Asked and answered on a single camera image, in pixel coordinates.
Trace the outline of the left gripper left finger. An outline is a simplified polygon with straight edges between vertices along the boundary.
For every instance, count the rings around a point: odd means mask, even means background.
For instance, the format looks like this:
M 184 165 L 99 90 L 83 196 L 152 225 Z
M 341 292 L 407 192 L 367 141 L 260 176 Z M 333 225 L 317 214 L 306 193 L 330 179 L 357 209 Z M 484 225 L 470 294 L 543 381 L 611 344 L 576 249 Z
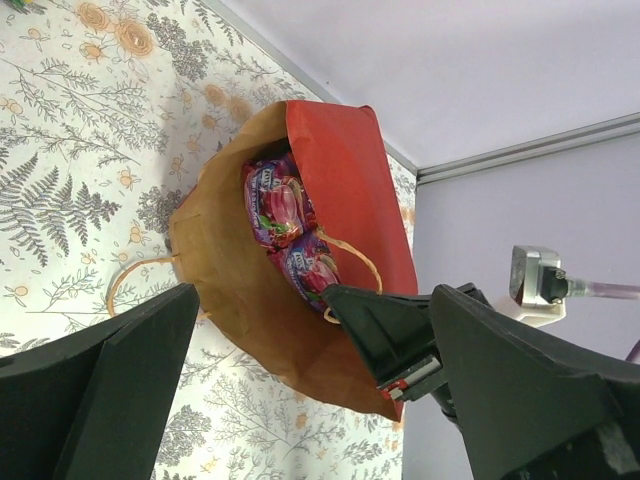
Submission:
M 150 478 L 198 307 L 181 284 L 2 358 L 2 478 Z

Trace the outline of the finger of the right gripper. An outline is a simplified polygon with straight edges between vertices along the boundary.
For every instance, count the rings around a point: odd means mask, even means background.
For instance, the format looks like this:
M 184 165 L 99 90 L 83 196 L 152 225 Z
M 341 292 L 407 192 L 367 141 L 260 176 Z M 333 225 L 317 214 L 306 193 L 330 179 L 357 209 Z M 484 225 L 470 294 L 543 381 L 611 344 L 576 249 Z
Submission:
M 429 295 L 401 296 L 334 284 L 322 292 L 380 390 L 437 390 L 443 362 Z

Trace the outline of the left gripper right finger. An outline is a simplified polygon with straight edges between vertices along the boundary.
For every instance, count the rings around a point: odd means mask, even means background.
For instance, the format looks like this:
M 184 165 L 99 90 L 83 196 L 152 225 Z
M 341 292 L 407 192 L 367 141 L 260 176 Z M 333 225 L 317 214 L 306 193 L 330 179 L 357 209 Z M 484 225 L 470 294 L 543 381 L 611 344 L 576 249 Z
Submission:
M 431 316 L 474 478 L 638 478 L 638 365 L 446 285 Z

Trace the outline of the purple candy bag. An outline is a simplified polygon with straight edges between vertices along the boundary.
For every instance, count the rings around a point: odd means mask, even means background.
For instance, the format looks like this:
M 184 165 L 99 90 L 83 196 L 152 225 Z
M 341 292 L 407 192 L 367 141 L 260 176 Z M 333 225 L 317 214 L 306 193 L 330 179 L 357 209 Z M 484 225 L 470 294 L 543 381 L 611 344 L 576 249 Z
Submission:
M 244 202 L 256 241 L 276 251 L 317 226 L 291 151 L 243 166 Z
M 321 293 L 340 282 L 337 264 L 328 244 L 315 232 L 304 233 L 285 248 L 268 255 L 289 284 L 315 310 L 324 313 L 327 305 Z

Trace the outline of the red paper bag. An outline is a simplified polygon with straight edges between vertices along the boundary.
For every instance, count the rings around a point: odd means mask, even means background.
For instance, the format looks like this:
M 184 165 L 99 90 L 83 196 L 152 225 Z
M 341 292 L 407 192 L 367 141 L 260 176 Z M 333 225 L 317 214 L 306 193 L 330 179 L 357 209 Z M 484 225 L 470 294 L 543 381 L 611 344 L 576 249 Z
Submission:
M 399 420 L 330 306 L 333 287 L 417 278 L 374 110 L 304 100 L 252 116 L 168 222 L 179 280 L 237 347 L 315 400 Z

